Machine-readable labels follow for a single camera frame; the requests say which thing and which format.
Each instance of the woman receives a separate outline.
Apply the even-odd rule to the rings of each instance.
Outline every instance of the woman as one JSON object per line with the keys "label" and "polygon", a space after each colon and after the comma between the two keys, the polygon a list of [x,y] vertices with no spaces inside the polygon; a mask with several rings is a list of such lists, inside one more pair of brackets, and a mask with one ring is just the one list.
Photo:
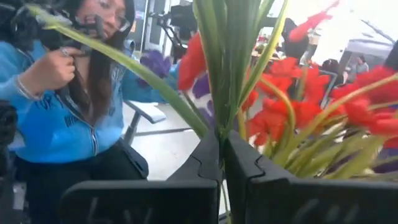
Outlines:
{"label": "woman", "polygon": [[369,71],[369,65],[366,63],[365,57],[363,55],[356,59],[357,64],[354,65],[347,77],[347,83],[353,83],[357,75]]}
{"label": "woman", "polygon": [[[133,0],[67,0],[64,9],[84,21],[104,20],[105,42],[121,49],[134,21]],[[130,158],[119,141],[123,100],[157,101],[135,74],[123,74],[99,52],[88,57],[66,47],[49,51],[36,41],[28,52],[34,63],[7,42],[0,42],[0,99],[19,115],[25,146],[16,149],[16,166],[27,182],[32,224],[60,223],[57,206],[63,192],[85,180],[145,179],[146,162]],[[67,101],[55,94],[78,78]]]}

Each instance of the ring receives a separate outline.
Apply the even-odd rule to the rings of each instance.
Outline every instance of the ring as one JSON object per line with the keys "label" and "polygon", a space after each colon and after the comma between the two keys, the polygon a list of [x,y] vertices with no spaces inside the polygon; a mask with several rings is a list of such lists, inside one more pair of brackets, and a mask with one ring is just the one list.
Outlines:
{"label": "ring", "polygon": [[68,50],[66,48],[61,47],[60,50],[61,50],[63,56],[65,56],[65,57],[69,57],[70,56],[69,53],[68,53]]}

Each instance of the hoodie zipper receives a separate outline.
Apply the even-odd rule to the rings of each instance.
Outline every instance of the hoodie zipper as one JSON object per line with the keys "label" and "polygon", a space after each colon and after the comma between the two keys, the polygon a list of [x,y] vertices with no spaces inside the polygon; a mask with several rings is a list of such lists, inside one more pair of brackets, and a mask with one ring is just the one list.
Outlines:
{"label": "hoodie zipper", "polygon": [[[61,102],[63,102],[62,99],[61,99],[58,95],[56,95],[56,97],[57,97]],[[96,155],[98,154],[98,141],[97,141],[97,138],[96,138],[96,136],[95,136],[94,127],[92,127],[92,125],[90,125],[89,123],[87,123],[84,119],[81,119],[80,116],[77,116],[67,105],[65,105],[65,106],[66,106],[66,108],[68,108],[69,112],[70,112],[72,115],[74,115],[75,117],[77,117],[81,122],[87,124],[87,126],[90,128],[90,137],[91,137],[91,140],[93,141],[93,154],[94,154],[94,156],[96,156]]]}

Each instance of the blue hoodie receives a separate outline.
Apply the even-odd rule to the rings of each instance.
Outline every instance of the blue hoodie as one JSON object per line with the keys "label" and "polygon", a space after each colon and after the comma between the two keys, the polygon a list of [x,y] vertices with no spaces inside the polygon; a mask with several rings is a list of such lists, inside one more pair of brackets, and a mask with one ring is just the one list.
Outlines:
{"label": "blue hoodie", "polygon": [[54,91],[46,91],[40,101],[29,100],[19,93],[16,77],[31,66],[32,59],[36,61],[43,57],[45,50],[36,41],[34,50],[27,54],[31,58],[10,44],[0,42],[0,99],[10,101],[17,108],[17,126],[24,146],[13,150],[24,160],[66,163],[93,157],[109,149],[121,137],[123,100],[163,101],[157,90],[141,87],[137,83],[137,75],[115,65],[112,69],[113,97],[108,114],[92,127],[79,118],[73,103],[65,104]]}

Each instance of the bracelet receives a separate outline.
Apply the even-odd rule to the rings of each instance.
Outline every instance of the bracelet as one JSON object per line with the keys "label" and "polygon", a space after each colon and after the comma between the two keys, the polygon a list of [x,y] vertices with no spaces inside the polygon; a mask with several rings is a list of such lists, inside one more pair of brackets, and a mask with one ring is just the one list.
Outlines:
{"label": "bracelet", "polygon": [[19,76],[16,77],[16,85],[18,88],[18,92],[24,96],[25,98],[28,98],[30,100],[41,100],[43,98],[43,94],[39,94],[39,95],[34,95],[32,94],[25,86],[24,84],[21,83],[21,81],[19,80]]}

